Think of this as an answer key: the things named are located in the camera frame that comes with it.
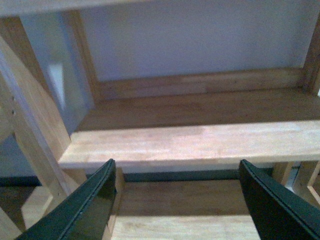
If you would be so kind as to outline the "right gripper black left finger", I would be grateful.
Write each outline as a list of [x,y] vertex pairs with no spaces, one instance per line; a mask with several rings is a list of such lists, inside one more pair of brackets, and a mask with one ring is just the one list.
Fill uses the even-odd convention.
[[17,239],[101,240],[116,194],[116,163],[110,159]]

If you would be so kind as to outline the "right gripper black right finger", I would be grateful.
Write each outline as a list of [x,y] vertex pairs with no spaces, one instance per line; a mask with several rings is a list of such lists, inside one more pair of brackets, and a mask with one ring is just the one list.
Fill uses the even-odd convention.
[[245,203],[262,240],[320,238],[319,209],[245,159],[238,171]]

